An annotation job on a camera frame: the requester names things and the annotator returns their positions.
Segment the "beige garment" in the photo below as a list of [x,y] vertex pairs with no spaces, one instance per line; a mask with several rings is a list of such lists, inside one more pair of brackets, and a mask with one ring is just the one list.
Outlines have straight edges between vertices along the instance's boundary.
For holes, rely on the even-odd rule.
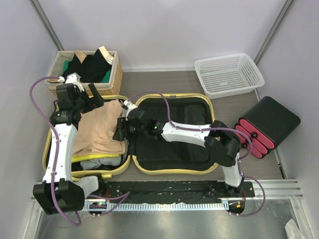
[[83,114],[73,146],[73,157],[124,154],[125,142],[113,139],[122,110],[119,100],[111,100]]

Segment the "yellow hard-shell suitcase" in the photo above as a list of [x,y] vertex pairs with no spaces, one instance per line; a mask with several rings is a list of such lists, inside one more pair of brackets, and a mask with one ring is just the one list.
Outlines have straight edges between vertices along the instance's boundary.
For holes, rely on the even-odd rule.
[[[215,120],[213,106],[202,94],[147,94],[137,99],[137,106],[152,118],[167,120],[167,113],[176,123],[211,125]],[[145,174],[192,174],[204,175],[212,172],[218,164],[206,149],[183,142],[167,142],[139,135],[129,138],[128,151],[121,156],[118,166],[100,166],[94,170],[83,170],[80,162],[72,163],[72,176],[78,180],[84,176],[101,174],[104,178],[123,173],[132,161]]]

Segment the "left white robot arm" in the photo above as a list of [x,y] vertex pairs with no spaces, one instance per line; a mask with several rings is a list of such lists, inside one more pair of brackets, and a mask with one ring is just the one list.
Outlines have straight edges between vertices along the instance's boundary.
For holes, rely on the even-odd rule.
[[47,119],[51,128],[51,148],[47,170],[41,184],[33,187],[33,195],[48,215],[83,209],[91,194],[100,199],[106,186],[98,176],[86,176],[77,182],[72,178],[72,156],[79,121],[84,113],[103,106],[104,100],[94,84],[89,84],[93,96],[77,85],[67,83],[56,88],[57,110]]

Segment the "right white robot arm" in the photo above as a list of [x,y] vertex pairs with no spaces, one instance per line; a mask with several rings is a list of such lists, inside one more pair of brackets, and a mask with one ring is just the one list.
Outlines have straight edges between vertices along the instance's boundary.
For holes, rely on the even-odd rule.
[[237,163],[240,139],[232,129],[222,127],[222,122],[190,125],[171,120],[158,121],[132,104],[124,106],[124,113],[124,117],[118,118],[114,140],[122,141],[129,136],[144,134],[167,142],[201,146],[222,166],[226,193],[235,197],[243,191],[243,176],[240,175]]

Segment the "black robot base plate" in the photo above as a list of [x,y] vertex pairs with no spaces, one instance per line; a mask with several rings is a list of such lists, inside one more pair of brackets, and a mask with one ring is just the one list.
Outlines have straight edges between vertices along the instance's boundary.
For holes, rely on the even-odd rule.
[[244,182],[236,192],[226,188],[223,181],[108,181],[94,195],[115,198],[130,192],[124,203],[129,204],[204,204],[220,202],[223,198],[253,198],[251,182]]

